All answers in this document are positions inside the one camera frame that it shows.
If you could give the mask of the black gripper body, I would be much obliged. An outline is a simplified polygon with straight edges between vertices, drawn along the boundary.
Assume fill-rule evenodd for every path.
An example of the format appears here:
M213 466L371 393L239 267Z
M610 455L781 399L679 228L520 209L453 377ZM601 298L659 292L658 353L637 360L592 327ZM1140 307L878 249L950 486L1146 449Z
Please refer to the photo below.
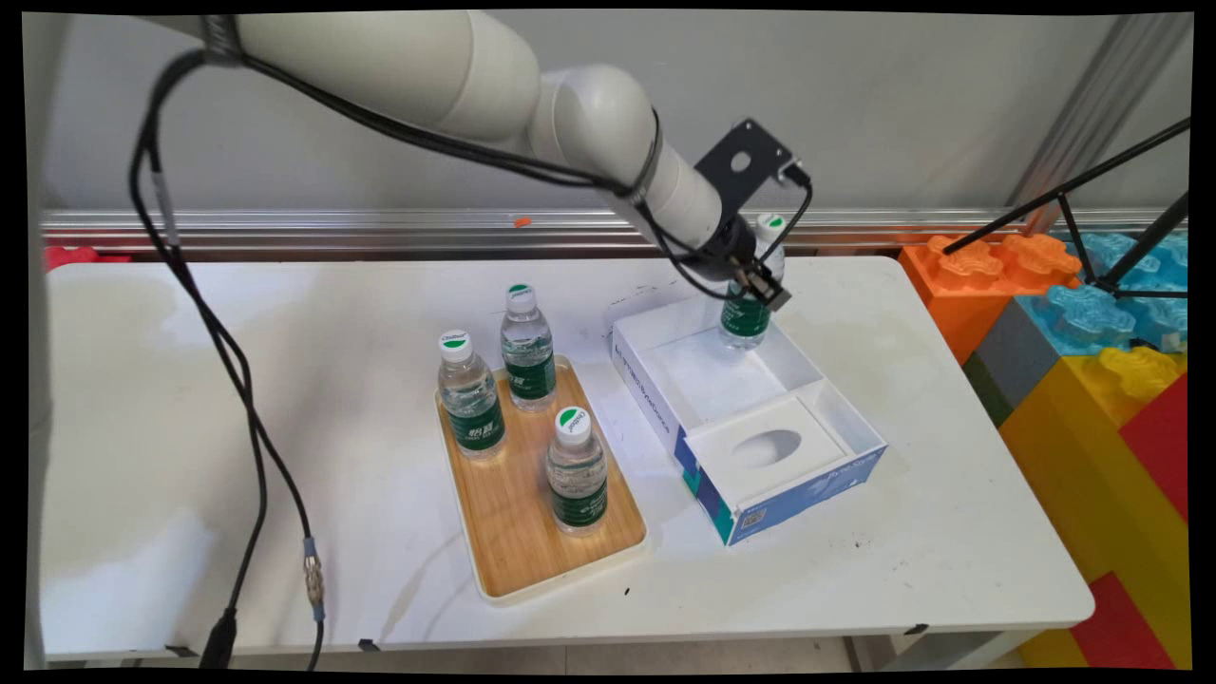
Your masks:
M756 239L745 220L726 220L708 241L708 276L734 276L755 260Z

